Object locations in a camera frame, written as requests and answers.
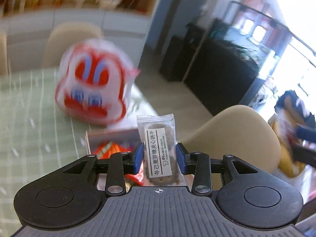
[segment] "red and white bag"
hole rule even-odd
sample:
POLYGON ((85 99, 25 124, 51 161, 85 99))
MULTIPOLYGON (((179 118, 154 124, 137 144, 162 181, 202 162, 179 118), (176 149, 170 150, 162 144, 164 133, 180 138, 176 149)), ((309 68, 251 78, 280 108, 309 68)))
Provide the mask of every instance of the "red and white bag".
POLYGON ((63 55, 55 91, 57 106, 72 117, 110 125, 126 115, 139 70, 112 42, 89 39, 63 55))

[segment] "crosshair marking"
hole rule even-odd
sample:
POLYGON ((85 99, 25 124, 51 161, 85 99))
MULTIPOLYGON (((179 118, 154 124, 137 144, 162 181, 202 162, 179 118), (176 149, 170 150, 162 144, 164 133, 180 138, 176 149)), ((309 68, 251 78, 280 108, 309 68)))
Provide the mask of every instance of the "crosshair marking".
POLYGON ((162 193, 162 192, 164 192, 162 189, 157 189, 157 190, 155 190, 155 192, 157 192, 157 193, 162 193))

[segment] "black cabinet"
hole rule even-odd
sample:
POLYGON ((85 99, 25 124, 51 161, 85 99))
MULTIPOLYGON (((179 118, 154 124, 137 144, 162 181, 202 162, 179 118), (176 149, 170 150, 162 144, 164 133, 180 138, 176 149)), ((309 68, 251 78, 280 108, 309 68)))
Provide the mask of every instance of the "black cabinet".
POLYGON ((163 58, 160 73, 168 81, 182 81, 196 49, 183 39, 172 37, 163 58))
POLYGON ((222 41, 207 39, 185 83, 216 115, 240 103, 255 81, 258 70, 225 47, 222 41))

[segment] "cartoon face print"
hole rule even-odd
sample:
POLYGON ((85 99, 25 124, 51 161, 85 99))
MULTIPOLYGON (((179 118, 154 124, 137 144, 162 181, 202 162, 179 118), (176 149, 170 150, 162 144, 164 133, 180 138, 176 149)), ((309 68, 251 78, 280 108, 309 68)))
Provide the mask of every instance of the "cartoon face print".
POLYGON ((69 59, 67 74, 57 87, 71 115, 114 123, 126 114, 121 61, 114 53, 79 45, 69 59))
POLYGON ((84 55, 75 70, 75 76, 82 83, 91 86, 105 86, 109 81, 107 60, 94 53, 84 55))

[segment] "floor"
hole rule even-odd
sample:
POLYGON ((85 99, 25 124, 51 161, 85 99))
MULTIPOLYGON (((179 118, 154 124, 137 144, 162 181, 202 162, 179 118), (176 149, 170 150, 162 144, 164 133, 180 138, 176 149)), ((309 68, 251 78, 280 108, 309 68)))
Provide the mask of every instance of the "floor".
POLYGON ((160 74, 162 58, 145 48, 136 85, 159 115, 173 113, 177 140, 191 135, 213 116, 182 82, 167 82, 160 74))

